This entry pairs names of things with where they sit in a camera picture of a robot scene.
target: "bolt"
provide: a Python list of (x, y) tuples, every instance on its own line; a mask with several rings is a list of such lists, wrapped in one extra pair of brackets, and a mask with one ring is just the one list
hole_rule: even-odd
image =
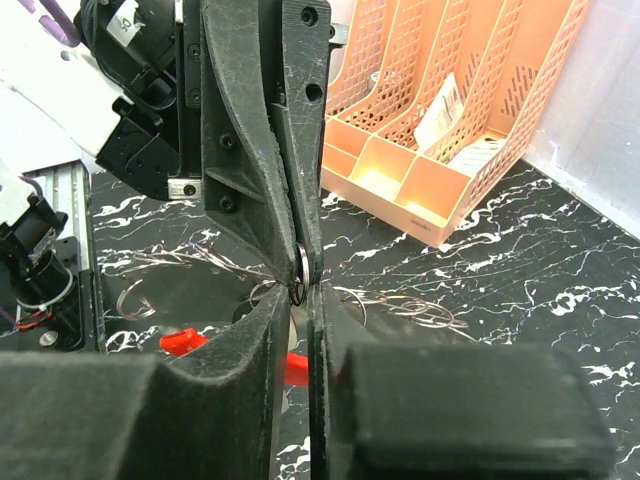
[(200, 90), (197, 88), (194, 88), (193, 90), (191, 90), (189, 92), (189, 98), (194, 104), (200, 105), (200, 101), (202, 100), (202, 96), (200, 95)]
[(194, 43), (187, 48), (187, 55), (196, 62), (200, 60), (200, 45)]
[(41, 347), (52, 347), (58, 341), (59, 334), (55, 330), (49, 330), (40, 337), (38, 343)]
[(187, 197), (193, 197), (196, 194), (196, 187), (193, 185), (185, 185), (182, 191)]
[(233, 135), (230, 133), (223, 133), (220, 135), (220, 146), (225, 150), (231, 150), (235, 146), (236, 142), (233, 139)]
[(232, 213), (236, 209), (236, 204), (229, 195), (224, 195), (220, 199), (220, 208), (224, 213)]

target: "plastic organizer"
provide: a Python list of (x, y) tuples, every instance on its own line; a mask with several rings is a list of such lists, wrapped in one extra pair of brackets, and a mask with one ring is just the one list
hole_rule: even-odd
[[(329, 85), (323, 187), (442, 244), (525, 153), (589, 3), (357, 0)], [(415, 129), (451, 73), (462, 114), (419, 155)], [(483, 139), (505, 141), (475, 175), (447, 165)]]

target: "table surface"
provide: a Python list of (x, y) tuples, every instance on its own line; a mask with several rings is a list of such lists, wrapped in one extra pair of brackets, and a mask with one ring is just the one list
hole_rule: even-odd
[[(123, 320), (115, 303), (127, 288), (122, 272), (136, 264), (136, 252), (197, 254), (200, 245), (239, 265), (258, 261), (221, 235), (199, 203), (149, 200), (106, 173), (93, 177), (91, 210), (108, 351), (157, 351), (158, 325), (195, 324), (205, 334), (215, 333), (224, 323), (220, 319), (228, 321), (226, 315), (233, 313), (233, 306), (228, 312), (224, 307), (229, 295), (246, 295), (246, 285), (230, 284), (210, 265), (167, 266), (144, 282), (160, 302), (158, 312), (137, 322)], [(640, 477), (640, 244), (635, 239), (524, 162), (440, 249), (425, 247), (331, 194), (322, 198), (321, 213), (325, 278), (334, 284), (438, 303), (488, 343), (528, 342), (575, 354), (618, 445), (613, 478)], [(200, 280), (208, 282), (205, 294), (194, 288)], [(127, 308), (138, 308), (131, 303)], [(217, 318), (211, 318), (213, 312)], [(306, 390), (289, 389), (287, 399), (277, 478), (308, 478)]]

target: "red handle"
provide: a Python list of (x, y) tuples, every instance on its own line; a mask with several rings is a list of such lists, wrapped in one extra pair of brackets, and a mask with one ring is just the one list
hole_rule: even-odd
[[(207, 337), (200, 335), (195, 328), (186, 328), (182, 332), (161, 337), (160, 348), (171, 355), (181, 357), (208, 341)], [(284, 381), (287, 385), (309, 385), (309, 359), (303, 355), (288, 353)]]

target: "paper label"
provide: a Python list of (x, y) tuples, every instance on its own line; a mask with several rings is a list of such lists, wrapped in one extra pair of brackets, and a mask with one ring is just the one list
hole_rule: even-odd
[(505, 140), (481, 140), (464, 148), (448, 165), (460, 173), (474, 177), (504, 144)]
[(463, 108), (456, 77), (450, 73), (414, 132), (418, 154), (424, 154), (453, 127)]
[(123, 47), (128, 47), (144, 23), (135, 22), (138, 2), (125, 0), (107, 25), (107, 32)]

